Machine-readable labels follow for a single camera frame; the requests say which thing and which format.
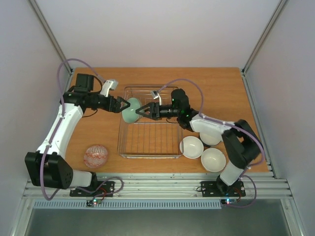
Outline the teal ceramic bowl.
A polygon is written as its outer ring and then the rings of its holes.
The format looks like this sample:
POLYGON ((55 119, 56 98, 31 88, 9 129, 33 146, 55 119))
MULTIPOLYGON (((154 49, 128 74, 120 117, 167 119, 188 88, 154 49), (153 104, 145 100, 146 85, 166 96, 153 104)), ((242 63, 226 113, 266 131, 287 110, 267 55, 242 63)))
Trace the teal ceramic bowl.
POLYGON ((122 111, 122 118, 126 123, 135 123, 141 116, 136 113, 136 110, 139 109, 142 105, 137 98, 130 98, 127 100, 130 103, 130 106, 122 111))

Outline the red patterned bowl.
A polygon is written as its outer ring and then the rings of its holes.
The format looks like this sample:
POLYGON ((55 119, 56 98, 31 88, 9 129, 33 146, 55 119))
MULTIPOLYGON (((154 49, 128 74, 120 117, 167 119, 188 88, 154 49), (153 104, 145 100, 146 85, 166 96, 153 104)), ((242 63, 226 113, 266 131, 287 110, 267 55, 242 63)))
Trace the red patterned bowl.
POLYGON ((108 160, 108 150, 103 145, 93 145, 89 147, 83 157, 84 164, 92 169, 100 168, 108 160))

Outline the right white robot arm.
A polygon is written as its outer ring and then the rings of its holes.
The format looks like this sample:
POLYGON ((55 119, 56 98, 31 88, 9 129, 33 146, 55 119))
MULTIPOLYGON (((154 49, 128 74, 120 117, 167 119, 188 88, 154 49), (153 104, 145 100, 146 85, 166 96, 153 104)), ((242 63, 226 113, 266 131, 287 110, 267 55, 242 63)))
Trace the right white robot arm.
POLYGON ((229 162, 216 180, 217 189, 222 195, 234 190, 239 177, 259 154, 265 157, 263 145, 245 120, 230 122, 203 115, 190 106, 189 98, 181 88, 171 92, 171 104, 149 102, 135 112, 152 120, 176 118, 181 128, 223 142, 229 162))

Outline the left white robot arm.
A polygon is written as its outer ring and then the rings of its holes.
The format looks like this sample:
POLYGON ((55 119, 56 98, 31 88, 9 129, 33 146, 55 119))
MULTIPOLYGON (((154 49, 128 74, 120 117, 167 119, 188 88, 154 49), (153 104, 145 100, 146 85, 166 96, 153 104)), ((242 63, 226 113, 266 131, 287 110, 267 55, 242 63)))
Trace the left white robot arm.
POLYGON ((63 93, 56 119, 37 151, 28 152, 25 164, 34 186, 55 189, 81 187, 88 196, 95 195, 99 183, 92 172, 70 167, 65 153, 72 133, 87 109, 120 113, 130 106, 121 97, 109 94, 118 82, 114 79, 101 83, 101 90, 94 91, 94 75, 77 74, 76 84, 63 93))

